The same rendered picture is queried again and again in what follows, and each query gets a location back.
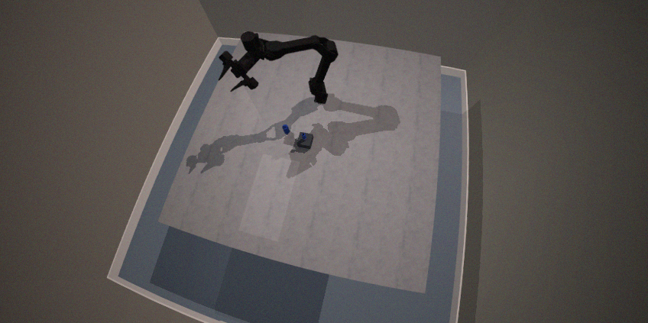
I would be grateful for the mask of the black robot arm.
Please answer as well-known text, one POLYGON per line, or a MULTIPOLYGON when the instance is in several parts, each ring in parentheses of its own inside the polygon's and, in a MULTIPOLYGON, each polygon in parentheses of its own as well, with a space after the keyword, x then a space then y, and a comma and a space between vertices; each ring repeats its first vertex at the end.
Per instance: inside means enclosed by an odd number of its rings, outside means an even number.
MULTIPOLYGON (((296 53, 305 50, 316 50, 322 55, 319 67, 315 77, 309 78, 309 90, 315 96, 314 102, 326 103, 328 93, 326 93, 325 83, 323 82, 328 72, 331 62, 338 57, 335 42, 325 37, 313 35, 297 40, 286 42, 268 41, 260 39, 258 33, 247 31, 241 35, 241 42, 245 50, 255 61, 259 59, 276 60, 288 53, 296 53)), ((255 62, 255 63, 256 63, 255 62)))

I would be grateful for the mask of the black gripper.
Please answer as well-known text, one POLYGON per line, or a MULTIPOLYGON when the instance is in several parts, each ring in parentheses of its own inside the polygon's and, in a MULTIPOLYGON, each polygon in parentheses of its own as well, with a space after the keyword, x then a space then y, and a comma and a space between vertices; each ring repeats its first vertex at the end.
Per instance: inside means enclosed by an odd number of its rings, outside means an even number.
POLYGON ((223 70, 218 81, 227 73, 228 69, 232 67, 244 78, 244 80, 240 81, 240 83, 237 84, 231 91, 243 85, 247 86, 251 90, 255 89, 258 86, 258 81, 253 77, 249 78, 246 74, 254 66, 256 62, 255 59, 252 58, 248 53, 246 53, 237 63, 235 63, 232 58, 233 56, 229 54, 227 50, 225 50, 219 57, 219 59, 223 62, 223 70))

